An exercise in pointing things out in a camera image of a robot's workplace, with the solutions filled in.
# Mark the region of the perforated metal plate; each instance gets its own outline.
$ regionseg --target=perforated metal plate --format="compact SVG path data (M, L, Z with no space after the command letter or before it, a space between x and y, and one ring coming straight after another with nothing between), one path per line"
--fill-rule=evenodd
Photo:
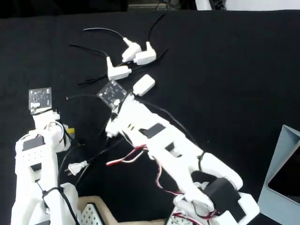
M105 225L100 213L93 203L88 203L80 218L80 225Z
M193 223L188 221L187 219L172 216L173 213L175 213L177 211L178 211L178 209L176 207L174 207L174 209L173 209L172 213L170 214L170 217L167 220L165 225L193 225Z
M29 109L52 107L52 89L40 88L29 90Z
M111 109L115 109L125 98L127 92L116 81L111 80L97 94Z

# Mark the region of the black cable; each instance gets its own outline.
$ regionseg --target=black cable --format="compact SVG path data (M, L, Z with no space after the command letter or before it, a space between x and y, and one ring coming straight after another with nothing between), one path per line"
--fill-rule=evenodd
M45 113L45 112L48 112L48 111L53 110L52 108L50 108L50 109L46 109L46 110L41 111L41 112L34 113L37 109L38 109L38 108L34 109L30 114L31 114L32 116L38 116L38 115L40 115L40 114L43 114L43 113Z
M105 141L105 144L104 144L104 148L106 147L106 145L107 145L107 143L109 142L109 140L110 140L110 138L107 137L107 139L106 139L106 141ZM80 176L78 177L76 183L74 184L75 187L78 187L78 185L80 184L80 182L81 182L83 176L85 175L85 173L86 173L86 171L88 170L88 168L89 168L90 165L91 165L91 163L89 163L89 164L84 168L84 170L81 172L81 174L80 174Z
M82 147L82 146L84 146L84 144L82 144L82 145L77 145L77 146L71 148L71 149L67 152L67 154L64 156L64 158L63 158L63 160L62 160L62 162L61 162L61 164L60 164L59 170L58 170L58 176L57 176L57 186L58 186L58 187L60 187L60 175L61 175L61 172L62 172L62 169L63 169L63 166L64 166L64 163L65 163L66 159L68 158L68 156L69 156L74 150L76 150L76 149L78 149L78 148L80 148L80 147Z
M119 35L122 39L124 38L124 36L121 35L119 32L117 32L115 30L112 30L112 29L104 28L104 27L94 27L94 28L83 29L83 31L91 31L91 30L106 30L106 31L112 32L112 33L114 33L116 35Z
M136 71L136 70L138 70L138 69L140 69L140 68L146 67L146 66L148 66L148 65L151 65L151 64L153 64L153 63L155 63L155 62L161 60L162 57L167 53L168 50L169 50L169 48L166 48L166 49L165 49L165 50L164 50L164 51L156 58L156 60L152 61L151 63L145 64L145 65L141 65L141 66L137 66L137 67L133 68L133 69L132 69L132 72L134 72L134 71ZM124 65L124 64L125 64L125 63L121 63L121 64L117 65L116 67L122 66L122 65ZM76 86L83 86L83 85L93 84L93 83L95 83L95 82L101 80L102 78L104 78L104 77L106 77L106 76L107 76L107 73L102 74L102 75L100 75L100 76L98 76L98 77L95 77L95 78L86 79L84 82L78 83Z
M138 69L141 69L141 68L143 68L143 67L149 66L149 65L151 65L151 64L154 64L154 63L160 61L161 58L168 52L168 50L169 50L169 48L166 48L166 49L163 51L163 53L161 53L154 61L152 61L152 62L150 62L150 63L148 63L148 64L145 64L145 65L140 65L140 66L138 66L138 67L133 68L133 69L132 69L132 72L137 71Z
M62 187L53 187L53 188L51 188L49 191L45 191L45 190L42 189L42 187L40 186L40 184L38 183L38 181L37 181L36 183L37 183L37 185L39 186L39 188L42 190L42 194L43 194L43 195L42 195L42 199L43 199L44 202L45 202L44 198L45 198L49 193L51 193L51 192L54 191L54 190L57 190L57 191L60 193L60 195L62 196L62 198L66 201L67 207L68 207L68 209L69 209L69 211L70 211L70 213L71 213L72 218L73 218L74 221L75 221L75 224L76 224L76 225L80 225L79 222L78 222L78 220L77 220L77 218L76 218L76 215L75 215L75 213L74 213L74 211L73 211L73 209L72 209L71 203L70 203L70 201L68 200L67 196L65 195L65 193L64 193Z
M168 5L168 6L172 7L172 8L174 8L174 9L176 9L176 10L180 10L180 9L181 9L181 8L177 8L176 5L171 4L170 1L169 1L169 3L168 3L168 2L165 2L165 1L163 1L163 0L159 0L159 2L160 2L160 3L164 3L164 4L166 4L166 5Z
M98 50L98 49L95 49L95 48L89 48L89 47L85 47L83 45L76 45L76 44L69 44L71 47L76 47L76 48L81 48L81 49L84 49L84 50L90 50L90 51L95 51L95 52L98 52L98 53L102 53L104 54L106 57L109 57L108 54L104 51L101 51L101 50Z
M78 222L78 220L77 220L77 218L76 218L76 215L75 215L74 211L72 210L71 203L70 203L70 201L68 200L67 196L65 195L64 192L60 192L60 194L61 194L62 198L65 200L65 202L66 202L66 204L67 204L67 207L69 208L69 211L70 211L70 213L71 213L71 215L72 215L72 217L73 217L73 219L74 219L74 221L75 221L75 224L76 224L76 225L80 225L79 222Z
M163 17L165 16L165 13L163 13L162 15L160 15L160 17L154 22L154 24L151 26L150 30L149 30L149 33L148 33L148 41L150 41L150 35L151 35L151 32L154 28L154 26L158 23L158 21L160 21Z
M92 95L92 94L78 94L78 95L66 96L66 99L67 100L72 100L74 98L81 98L81 97L96 97L96 98L99 98L97 95Z
M175 117L172 116L172 114L170 114L166 109L160 108L159 106L152 104L150 102L147 102L145 100L141 100L141 99L136 99L137 101L145 104L145 105L149 105L153 108L156 108L157 110L163 111L164 113L166 113L175 123L177 123L178 126L180 126L182 128L182 130L189 136L189 138L191 139L191 141L198 147L198 144L196 142L196 140L194 139L194 137L189 133L189 131L178 121L175 119Z
M126 64L126 63L125 62L120 63L116 67L123 66L124 64ZM98 77L94 77L94 78L90 78L90 79L85 79L84 82L78 83L78 84L76 84L76 86L83 86L83 85L87 85L87 84L92 84L92 83L95 83L95 82L101 80L102 78L105 78L105 77L107 77L107 73L102 74L102 75L100 75Z
M87 160L88 163L93 162L95 159L97 159L99 156L103 155L104 153L106 153L107 151L109 151L110 149L116 147L118 144L120 144L124 139L120 138L115 144L107 147L106 149L104 149L103 151L99 152L96 156L94 156L93 158L90 158L89 160Z

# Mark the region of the black cloth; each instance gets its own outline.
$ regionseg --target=black cloth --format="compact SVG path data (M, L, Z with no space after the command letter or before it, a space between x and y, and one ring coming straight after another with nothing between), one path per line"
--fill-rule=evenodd
M15 142L34 128L28 89L52 87L63 122L87 143L80 154L94 155L103 149L98 134L110 109L97 98L67 101L65 96L100 91L107 79L81 89L75 84L105 72L105 58L68 44L101 49L117 65L125 44L113 34L82 29L115 29L144 49L159 16L111 13L0 21L3 224L9 223L15 200ZM171 112L202 149L243 178L242 191L258 200L282 125L300 130L299 21L299 11L168 12L150 39L158 54L169 47L168 53L120 84L129 89L150 74L157 84L143 99ZM106 160L130 149L123 142L99 159L79 186L79 195L102 197L119 221L167 217L173 196L156 187L157 166L146 155L134 164L105 167ZM161 183L176 188L165 173ZM276 223L259 215L250 224Z

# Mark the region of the cable connector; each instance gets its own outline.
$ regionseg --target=cable connector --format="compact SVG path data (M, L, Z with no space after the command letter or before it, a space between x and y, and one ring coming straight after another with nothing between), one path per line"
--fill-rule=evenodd
M126 37L123 38L123 41L127 44L128 48L122 54L122 62L132 61L137 53L142 51L139 44L136 42L129 41Z
M67 175L74 175L76 176L83 168L88 165L86 160L82 161L81 163L70 163L65 170L65 172L69 172Z
M144 52L139 52L135 55L133 62L137 65L145 65L156 60L156 52L150 45L150 42L146 42L147 50Z
M143 96L155 85L155 80L149 76L144 75L138 82L133 85L133 93L135 95Z
M132 72L131 69L128 68L128 66L113 67L110 57L106 58L106 62L107 62L107 76L109 80L123 79L125 77L128 77L128 75Z

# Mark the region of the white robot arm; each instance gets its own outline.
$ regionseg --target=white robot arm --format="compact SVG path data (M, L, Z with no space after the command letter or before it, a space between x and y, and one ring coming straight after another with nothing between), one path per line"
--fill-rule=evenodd
M75 221L59 191L43 193L58 187L56 153L70 147L70 139L65 135L68 127L59 122L59 113L51 108L50 88L32 90L31 95L34 104L39 104L31 109L36 129L24 135L15 145L17 185L11 225L37 225L45 221L55 225L73 225ZM61 187L77 214L75 187L69 183Z
M249 194L239 193L241 177L210 153L205 153L175 126L129 94L113 109L106 132L109 137L123 135L134 147L146 145L148 155L176 181L181 195L174 204L181 215L206 225L246 225L259 207ZM200 188L191 173L202 171L216 180Z

